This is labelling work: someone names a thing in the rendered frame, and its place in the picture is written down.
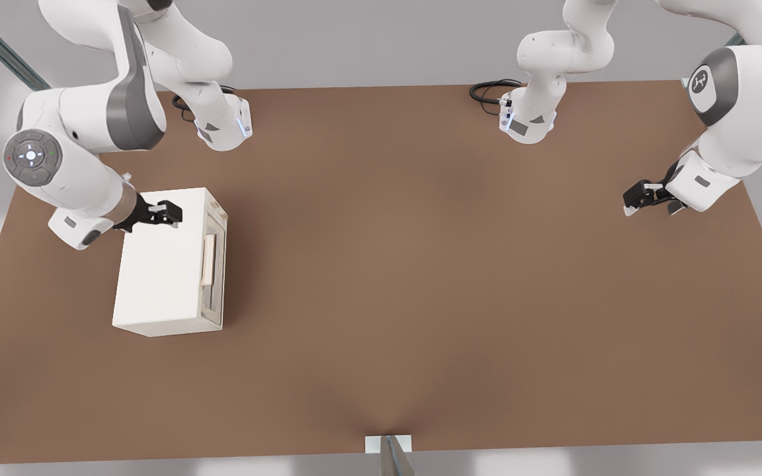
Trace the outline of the white oven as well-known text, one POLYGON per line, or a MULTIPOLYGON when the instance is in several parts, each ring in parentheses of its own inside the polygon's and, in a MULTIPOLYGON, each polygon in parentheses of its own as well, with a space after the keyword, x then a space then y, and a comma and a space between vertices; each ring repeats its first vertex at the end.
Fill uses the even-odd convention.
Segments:
POLYGON ((149 203, 175 203, 182 208, 183 220, 177 228, 136 225, 133 233, 125 235, 114 327, 143 337, 221 331, 200 315, 207 192, 188 188, 142 194, 149 203))

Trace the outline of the white oven door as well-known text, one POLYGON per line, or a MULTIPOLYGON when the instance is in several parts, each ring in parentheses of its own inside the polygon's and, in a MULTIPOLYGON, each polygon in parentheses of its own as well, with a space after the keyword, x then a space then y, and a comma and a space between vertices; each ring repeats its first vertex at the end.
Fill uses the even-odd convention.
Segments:
POLYGON ((216 262, 214 284, 208 287, 200 286, 200 316, 213 323, 217 328, 223 327, 224 315, 224 282, 225 282, 225 248, 228 217, 221 205, 207 192, 204 213, 204 235, 215 234, 216 262))

